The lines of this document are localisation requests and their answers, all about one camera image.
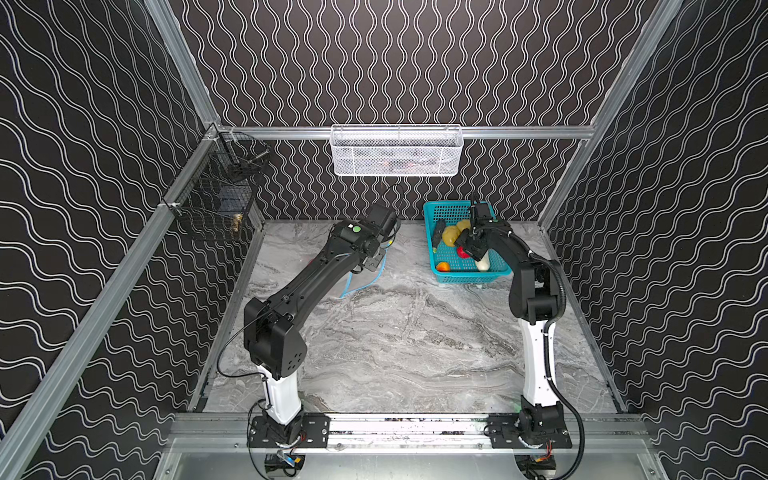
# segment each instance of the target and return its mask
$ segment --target metal beam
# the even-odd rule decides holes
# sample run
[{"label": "metal beam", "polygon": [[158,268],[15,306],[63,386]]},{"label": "metal beam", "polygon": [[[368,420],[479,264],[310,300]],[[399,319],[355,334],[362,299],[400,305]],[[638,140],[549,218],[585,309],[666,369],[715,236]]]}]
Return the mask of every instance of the metal beam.
[{"label": "metal beam", "polygon": [[605,132],[613,124],[621,105],[624,104],[630,91],[632,91],[632,87],[637,83],[637,79],[648,63],[650,56],[656,51],[664,32],[667,31],[675,15],[680,11],[682,3],[683,0],[659,0],[654,11],[643,25],[643,30],[637,37],[632,51],[627,56],[627,60],[622,65],[621,71],[619,71],[616,80],[603,100],[603,104],[595,115],[592,122],[594,135],[589,141],[581,142],[576,149],[560,183],[555,188],[544,211],[541,212],[539,224],[543,228],[548,229],[552,225],[560,207],[565,203],[568,194],[581,175],[581,171],[586,167],[595,148],[603,140]]},{"label": "metal beam", "polygon": [[240,313],[243,295],[248,287],[248,281],[250,280],[250,274],[253,272],[253,267],[256,265],[256,258],[259,256],[259,250],[261,250],[261,243],[264,240],[263,228],[261,225],[256,225],[256,230],[253,233],[253,239],[248,246],[248,253],[243,260],[243,268],[240,269],[240,275],[237,277],[235,287],[232,290],[229,302],[227,302],[227,309],[224,310],[224,315],[221,318],[221,324],[219,325],[219,331],[216,334],[214,343],[210,346],[208,351],[208,358],[205,361],[205,366],[200,371],[200,378],[197,379],[197,387],[194,390],[192,399],[187,406],[187,411],[194,411],[197,403],[200,401],[200,395],[205,386],[206,380],[212,375],[216,366],[216,360],[219,356],[219,351],[224,346],[224,343],[229,339],[230,332],[232,331],[232,325],[235,323],[237,314]]},{"label": "metal beam", "polygon": [[203,83],[203,77],[200,76],[197,63],[184,39],[184,34],[181,33],[181,26],[168,0],[144,0],[144,4],[165,42],[168,54],[176,64],[181,83],[187,89],[200,121],[205,125],[219,124],[219,114],[210,100],[210,93]]},{"label": "metal beam", "polygon": [[[547,249],[547,253],[549,254],[549,258],[560,262],[560,259],[558,259],[558,253],[554,250],[554,245],[552,245],[551,240],[549,240],[549,234],[544,228],[541,228],[541,238],[542,241],[544,241],[544,245]],[[611,394],[618,404],[618,409],[622,412],[626,412],[627,404],[624,402],[624,398],[622,398],[621,394],[619,393],[618,387],[616,387],[616,381],[614,380],[614,376],[611,375],[611,371],[608,369],[608,365],[605,364],[605,359],[600,353],[598,342],[594,339],[594,335],[592,335],[592,331],[589,328],[587,318],[584,316],[584,312],[581,311],[581,304],[579,303],[578,298],[576,298],[576,293],[574,293],[573,288],[571,287],[571,282],[569,282],[568,279],[565,281],[565,296],[568,298],[568,303],[571,304],[571,308],[574,310],[574,314],[578,319],[578,323],[581,327],[582,333],[584,334],[584,338],[587,340],[589,349],[592,351],[594,362],[597,363],[600,373],[603,374],[603,379],[605,379],[607,382],[608,388],[611,389]]]},{"label": "metal beam", "polygon": [[[222,127],[260,140],[329,140],[331,127]],[[462,127],[468,140],[514,140],[525,138],[591,138],[593,127]]]},{"label": "metal beam", "polygon": [[[184,189],[214,141],[206,135],[197,145],[169,192],[178,195]],[[178,196],[171,200],[183,201]],[[168,207],[165,204],[158,205],[78,328],[45,373],[40,385],[0,443],[2,480],[17,480],[24,473],[173,221],[174,214]]]},{"label": "metal beam", "polygon": [[[483,434],[488,415],[330,413],[327,449],[296,449],[312,454],[537,454],[544,449],[494,449]],[[179,414],[171,426],[166,453],[247,453],[245,413]],[[565,423],[578,448],[578,427],[572,415]],[[587,453],[648,453],[652,448],[639,415],[584,415]],[[274,452],[252,448],[251,452]]]}]

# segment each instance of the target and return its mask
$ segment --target black patterned wall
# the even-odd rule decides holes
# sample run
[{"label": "black patterned wall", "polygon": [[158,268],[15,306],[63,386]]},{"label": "black patterned wall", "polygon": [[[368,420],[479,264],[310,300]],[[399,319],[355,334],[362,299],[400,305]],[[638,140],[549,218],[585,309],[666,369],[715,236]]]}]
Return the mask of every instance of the black patterned wall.
[{"label": "black patterned wall", "polygon": [[271,219],[359,218],[383,198],[401,218],[424,218],[424,202],[477,193],[509,220],[538,219],[576,140],[466,141],[454,177],[338,177],[327,141],[279,141],[257,204]]},{"label": "black patterned wall", "polygon": [[550,230],[667,474],[768,478],[768,2],[688,0]]},{"label": "black patterned wall", "polygon": [[222,122],[584,125],[655,0],[170,1]]},{"label": "black patterned wall", "polygon": [[140,0],[0,0],[0,438],[197,146]]},{"label": "black patterned wall", "polygon": [[24,478],[153,477],[186,410],[252,229],[229,243],[166,234]]}]

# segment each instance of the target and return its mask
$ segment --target gray marble surface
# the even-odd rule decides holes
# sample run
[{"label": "gray marble surface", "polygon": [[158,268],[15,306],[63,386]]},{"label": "gray marble surface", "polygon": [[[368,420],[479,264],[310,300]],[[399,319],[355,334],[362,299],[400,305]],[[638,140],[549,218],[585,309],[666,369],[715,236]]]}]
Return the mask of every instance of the gray marble surface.
[{"label": "gray marble surface", "polygon": [[[266,298],[317,255],[327,223],[269,223],[243,304]],[[538,228],[516,224],[546,254]],[[354,276],[362,286],[375,276]],[[478,288],[442,285],[429,267],[423,224],[404,224],[372,286],[339,298],[341,279],[302,329],[305,408],[324,412],[517,412],[524,382],[522,337],[509,312],[511,277]],[[236,320],[237,331],[243,314]],[[558,386],[580,412],[615,413],[571,306],[555,331]],[[242,336],[222,357],[225,372],[253,371]],[[213,378],[206,412],[245,412],[263,396],[258,376]]]}]

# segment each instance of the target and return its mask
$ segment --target black mounting plate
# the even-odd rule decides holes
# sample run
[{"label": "black mounting plate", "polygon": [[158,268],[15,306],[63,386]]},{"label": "black mounting plate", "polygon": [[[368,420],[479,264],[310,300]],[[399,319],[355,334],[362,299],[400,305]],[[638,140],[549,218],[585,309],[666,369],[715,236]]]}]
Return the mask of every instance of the black mounting plate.
[{"label": "black mounting plate", "polygon": [[[301,431],[306,433],[306,438],[296,447],[299,449],[324,449],[328,446],[328,432],[331,424],[329,416],[322,413],[304,412],[301,422]],[[266,413],[256,415],[250,423],[248,432],[248,446],[252,449],[279,449],[280,445],[270,439],[267,433]]]},{"label": "black mounting plate", "polygon": [[[520,431],[515,423],[518,421],[517,413],[488,415],[488,424],[484,433],[491,439],[491,447],[494,449],[529,449],[520,440]],[[567,433],[558,432],[552,438],[553,449],[569,449],[573,447],[571,437]]]}]

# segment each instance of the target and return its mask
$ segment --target red object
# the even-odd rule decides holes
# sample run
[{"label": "red object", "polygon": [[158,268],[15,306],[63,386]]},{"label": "red object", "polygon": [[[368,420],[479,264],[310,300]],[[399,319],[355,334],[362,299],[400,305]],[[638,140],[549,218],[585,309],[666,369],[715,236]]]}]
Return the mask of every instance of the red object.
[{"label": "red object", "polygon": [[466,253],[464,251],[464,247],[457,247],[456,248],[456,254],[459,255],[461,258],[469,258],[469,253]]}]

